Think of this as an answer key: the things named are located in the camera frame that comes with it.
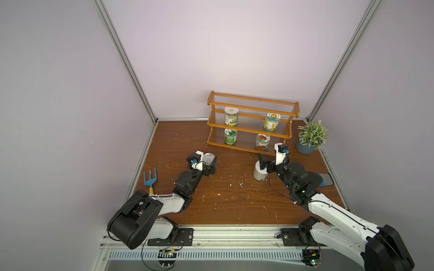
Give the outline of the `watermelon seed can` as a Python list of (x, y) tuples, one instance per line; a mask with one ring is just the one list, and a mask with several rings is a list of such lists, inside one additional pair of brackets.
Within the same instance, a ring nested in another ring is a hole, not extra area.
[(203, 161), (208, 165), (211, 163), (216, 165), (217, 157), (214, 154), (208, 152), (204, 154)]

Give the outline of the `white black seed can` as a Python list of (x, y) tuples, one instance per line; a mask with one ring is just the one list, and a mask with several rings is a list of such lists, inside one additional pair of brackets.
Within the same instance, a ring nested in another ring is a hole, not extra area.
[(269, 173), (267, 172), (267, 169), (261, 169), (260, 167), (260, 161), (258, 160), (255, 163), (254, 171), (253, 171), (253, 177), (257, 181), (265, 181), (268, 177)]

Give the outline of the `strawberry seed can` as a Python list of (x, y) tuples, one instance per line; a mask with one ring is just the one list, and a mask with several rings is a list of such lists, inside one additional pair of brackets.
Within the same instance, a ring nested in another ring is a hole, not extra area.
[(259, 151), (265, 151), (270, 143), (270, 136), (266, 134), (257, 134), (255, 147)]

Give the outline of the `yellow green lidded seed jar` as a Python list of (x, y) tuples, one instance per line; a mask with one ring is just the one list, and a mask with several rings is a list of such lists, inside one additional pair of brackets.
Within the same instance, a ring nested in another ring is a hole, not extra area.
[(277, 130), (280, 121), (280, 114), (268, 112), (264, 120), (264, 129), (269, 132), (274, 132)]

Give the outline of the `white green seed can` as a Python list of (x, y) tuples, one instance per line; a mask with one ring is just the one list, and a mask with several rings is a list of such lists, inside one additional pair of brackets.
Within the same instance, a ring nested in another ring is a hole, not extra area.
[(224, 108), (224, 123), (228, 126), (236, 126), (238, 124), (239, 109), (235, 107)]

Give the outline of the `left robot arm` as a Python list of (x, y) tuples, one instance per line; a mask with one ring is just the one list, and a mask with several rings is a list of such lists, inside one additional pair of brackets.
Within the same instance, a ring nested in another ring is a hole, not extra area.
[(215, 174), (216, 161), (202, 161), (188, 168), (179, 175), (171, 194), (136, 191), (109, 220), (107, 231), (112, 238), (132, 250), (145, 241), (174, 245), (179, 239), (179, 225), (163, 215), (183, 212), (189, 207), (201, 178)]

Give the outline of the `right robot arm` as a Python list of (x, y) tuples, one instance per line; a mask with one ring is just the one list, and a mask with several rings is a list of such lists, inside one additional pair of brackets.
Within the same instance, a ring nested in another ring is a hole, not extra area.
[(304, 243), (326, 245), (359, 264), (366, 271), (411, 271), (415, 263), (399, 232), (380, 227), (339, 206), (317, 188), (323, 178), (304, 166), (290, 162), (288, 154), (275, 159), (259, 154), (259, 168), (275, 173), (289, 191), (290, 199), (313, 213), (301, 225)]

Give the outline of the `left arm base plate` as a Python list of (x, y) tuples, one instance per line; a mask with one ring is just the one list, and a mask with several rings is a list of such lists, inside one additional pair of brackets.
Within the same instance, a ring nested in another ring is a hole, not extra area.
[(168, 247), (168, 246), (191, 246), (193, 243), (193, 228), (175, 228), (166, 239), (156, 238), (147, 241), (148, 246)]

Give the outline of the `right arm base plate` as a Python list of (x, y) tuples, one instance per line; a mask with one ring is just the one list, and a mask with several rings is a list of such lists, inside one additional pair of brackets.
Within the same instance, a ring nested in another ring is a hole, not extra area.
[(282, 228), (276, 238), (281, 239), (284, 246), (323, 246), (313, 239), (311, 229)]

